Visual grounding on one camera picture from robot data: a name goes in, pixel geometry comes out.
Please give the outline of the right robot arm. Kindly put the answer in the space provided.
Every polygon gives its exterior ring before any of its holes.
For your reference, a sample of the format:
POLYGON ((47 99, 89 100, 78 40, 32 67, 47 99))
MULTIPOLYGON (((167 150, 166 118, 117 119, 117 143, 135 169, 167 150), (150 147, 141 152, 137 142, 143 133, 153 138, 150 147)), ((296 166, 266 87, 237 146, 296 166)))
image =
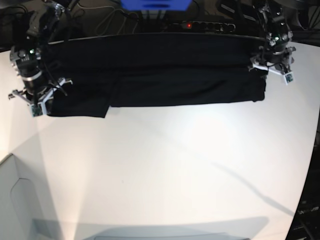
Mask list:
POLYGON ((64 77, 54 78, 45 57, 49 54, 49 41, 62 16, 71 20, 71 1, 44 0, 26 19, 23 37, 10 49, 10 63, 24 84, 22 90, 13 90, 9 99, 20 98, 27 103, 33 116, 47 115, 54 92, 64 92, 64 77))

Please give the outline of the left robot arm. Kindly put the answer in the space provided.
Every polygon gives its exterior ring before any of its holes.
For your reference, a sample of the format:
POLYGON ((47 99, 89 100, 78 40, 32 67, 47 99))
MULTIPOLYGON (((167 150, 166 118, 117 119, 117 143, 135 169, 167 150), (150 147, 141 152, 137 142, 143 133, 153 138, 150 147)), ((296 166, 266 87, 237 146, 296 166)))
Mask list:
POLYGON ((255 0, 252 2, 263 31, 264 43, 250 58, 250 70, 272 72, 281 76, 287 84, 294 80, 291 64, 294 60, 292 53, 296 48, 288 46, 292 41, 293 31, 288 24, 284 7, 303 10, 308 3, 308 0, 255 0))

